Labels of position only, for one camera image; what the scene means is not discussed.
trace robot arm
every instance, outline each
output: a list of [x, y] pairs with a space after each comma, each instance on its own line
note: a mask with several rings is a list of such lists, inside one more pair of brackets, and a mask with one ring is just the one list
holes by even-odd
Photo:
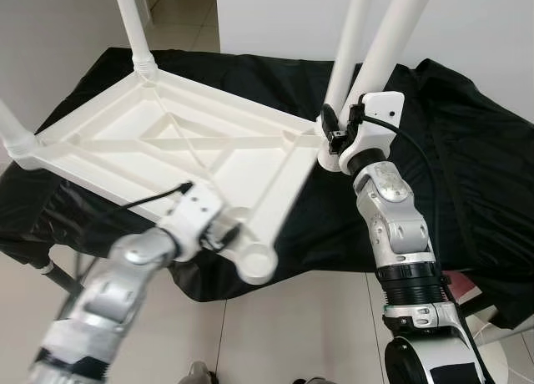
[[196, 255], [222, 207], [203, 185], [187, 184], [179, 202], [154, 228], [115, 242], [105, 270], [88, 283], [69, 316], [51, 325], [27, 382], [105, 382], [150, 279], [172, 260]]
[[483, 383], [476, 349], [442, 289], [425, 219], [410, 186], [385, 161], [395, 135], [365, 121], [372, 117], [398, 127], [403, 101], [396, 92], [366, 94], [352, 107], [346, 130], [339, 129], [328, 105], [322, 114], [330, 153], [354, 177], [357, 208], [385, 292], [383, 321], [394, 337], [385, 350], [388, 378], [391, 384]]

